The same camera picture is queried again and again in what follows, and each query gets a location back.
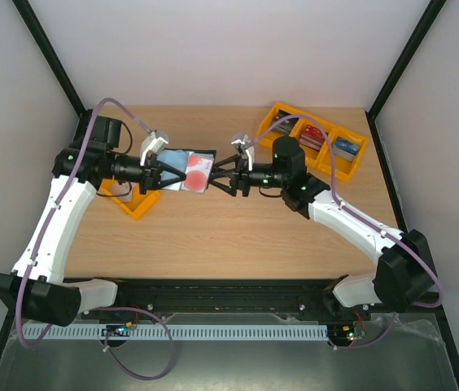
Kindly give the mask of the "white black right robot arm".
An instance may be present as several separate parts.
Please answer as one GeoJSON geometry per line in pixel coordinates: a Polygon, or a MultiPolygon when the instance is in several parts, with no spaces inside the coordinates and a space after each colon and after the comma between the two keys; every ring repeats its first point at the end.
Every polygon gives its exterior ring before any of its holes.
{"type": "Polygon", "coordinates": [[[438,278],[422,233],[391,228],[339,198],[307,171],[304,150],[294,138],[276,139],[268,164],[256,163],[244,141],[234,144],[236,154],[214,164],[209,184],[231,196],[248,196],[253,187],[278,188],[289,209],[339,234],[375,265],[371,274],[345,275],[330,285],[324,309],[331,318],[341,319],[358,305],[382,304],[403,313],[423,304],[421,297],[438,278]]]}

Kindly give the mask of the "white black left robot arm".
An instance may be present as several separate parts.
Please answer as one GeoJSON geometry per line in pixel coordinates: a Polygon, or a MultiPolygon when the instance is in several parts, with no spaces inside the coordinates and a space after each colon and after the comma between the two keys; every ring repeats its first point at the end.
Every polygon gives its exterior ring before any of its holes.
{"type": "Polygon", "coordinates": [[[113,305],[118,286],[108,279],[65,283],[64,271],[77,228],[105,179],[135,183],[140,193],[173,184],[162,174],[185,179],[157,156],[168,135],[152,130],[138,156],[117,152],[122,121],[105,116],[81,118],[70,145],[55,158],[50,194],[24,253],[8,274],[0,273],[0,299],[25,319],[66,327],[81,313],[113,305]]]}

